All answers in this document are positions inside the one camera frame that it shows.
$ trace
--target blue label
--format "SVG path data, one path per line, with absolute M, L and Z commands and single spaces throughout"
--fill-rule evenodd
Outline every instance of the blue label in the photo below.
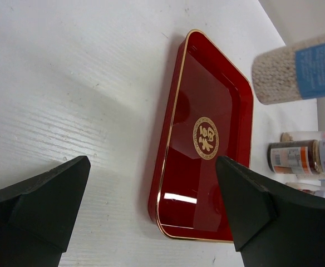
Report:
M 325 96 L 325 44 L 295 53 L 298 87 L 303 99 Z

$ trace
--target glass jar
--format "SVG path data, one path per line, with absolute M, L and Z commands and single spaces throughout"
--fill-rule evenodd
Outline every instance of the glass jar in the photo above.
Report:
M 300 141 L 300 140 L 309 140 L 316 139 L 321 140 L 325 138 L 324 132 L 317 131 L 295 131 L 295 132 L 284 132 L 281 135 L 281 142 L 290 142 L 290 141 Z
M 268 164 L 279 174 L 325 173 L 325 139 L 271 143 Z

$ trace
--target bottle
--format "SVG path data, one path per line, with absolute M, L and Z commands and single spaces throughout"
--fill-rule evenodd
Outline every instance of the bottle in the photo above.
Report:
M 325 97 L 325 35 L 259 55 L 252 78 L 263 104 Z
M 295 132 L 284 132 L 281 135 L 281 142 L 290 142 L 290 141 L 300 141 L 300 140 L 309 140 L 316 139 L 321 140 L 325 138 L 325 131 L 295 131 Z
M 279 174 L 323 174 L 325 139 L 271 143 L 268 164 Z

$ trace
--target gold rim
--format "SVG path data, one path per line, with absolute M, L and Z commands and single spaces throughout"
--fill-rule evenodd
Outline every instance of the gold rim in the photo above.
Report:
M 232 244 L 233 241 L 229 241 L 229 240 L 217 240 L 217 239 L 203 239 L 203 238 L 188 238 L 188 237 L 181 237 L 181 236 L 173 236 L 173 235 L 169 235 L 164 229 L 163 226 L 160 223 L 160 217 L 159 217 L 159 203 L 160 203 L 160 198 L 161 198 L 161 188 L 162 188 L 162 184 L 163 184 L 163 180 L 164 180 L 164 173 L 165 173 L 165 164 L 166 164 L 166 156 L 168 154 L 168 148 L 170 145 L 170 138 L 171 138 L 171 132 L 173 130 L 173 121 L 174 121 L 174 117 L 175 117 L 175 110 L 176 110 L 176 103 L 178 101 L 178 95 L 179 95 L 179 91 L 180 91 L 180 84 L 181 84 L 181 78 L 182 78 L 182 74 L 183 74 L 183 70 L 184 70 L 184 64 L 185 64 L 185 57 L 186 57 L 186 52 L 187 52 L 187 46 L 188 46 L 188 42 L 189 42 L 189 38 L 191 36 L 192 33 L 194 32 L 198 32 L 201 33 L 214 47 L 217 48 L 217 50 L 229 61 L 229 63 L 231 63 L 233 65 L 233 67 L 238 70 L 236 68 L 236 66 L 225 56 L 225 54 L 214 44 L 214 42 L 212 42 L 206 35 L 204 32 L 200 31 L 199 29 L 192 29 L 186 36 L 185 39 L 185 47 L 184 47 L 184 53 L 183 53 L 183 59 L 181 62 L 181 69 L 180 69 L 180 73 L 179 73 L 179 80 L 178 80 L 178 86 L 177 86 L 177 90 L 176 90 L 176 96 L 175 96 L 175 101 L 174 101 L 174 108 L 173 108 L 173 113 L 172 113 L 172 117 L 171 117 L 171 121 L 170 121 L 170 128 L 169 128 L 169 134 L 168 134 L 168 141 L 166 143 L 166 148 L 165 148 L 165 155 L 164 155 L 164 162 L 162 163 L 162 172 L 161 172 L 161 176 L 160 176 L 160 183 L 159 183 L 159 190 L 157 193 L 157 199 L 156 199 L 156 206 L 155 206 L 155 213 L 156 213 L 156 224 L 159 227 L 160 231 L 168 238 L 171 239 L 178 239 L 178 240 L 192 240 L 192 241 L 206 241 L 206 242 L 216 242 L 216 243 L 228 243 L 228 244 Z M 238 72 L 244 77 L 244 79 L 247 81 L 247 83 L 249 84 L 250 89 L 252 89 L 252 86 L 250 84 L 250 82 L 248 81 L 248 79 L 238 70 Z

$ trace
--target chinese character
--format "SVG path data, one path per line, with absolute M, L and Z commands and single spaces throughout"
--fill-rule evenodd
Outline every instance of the chinese character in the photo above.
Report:
M 211 127 L 208 127 L 208 129 L 206 130 L 205 127 L 200 126 L 200 135 L 202 135 L 203 138 L 202 138 L 202 136 L 200 136 L 200 138 L 198 139 L 198 142 L 202 143 L 203 150 L 207 150 L 209 152 L 210 149 L 213 148 L 213 145 L 211 145 L 208 142 L 213 142 L 215 132 L 212 130 Z

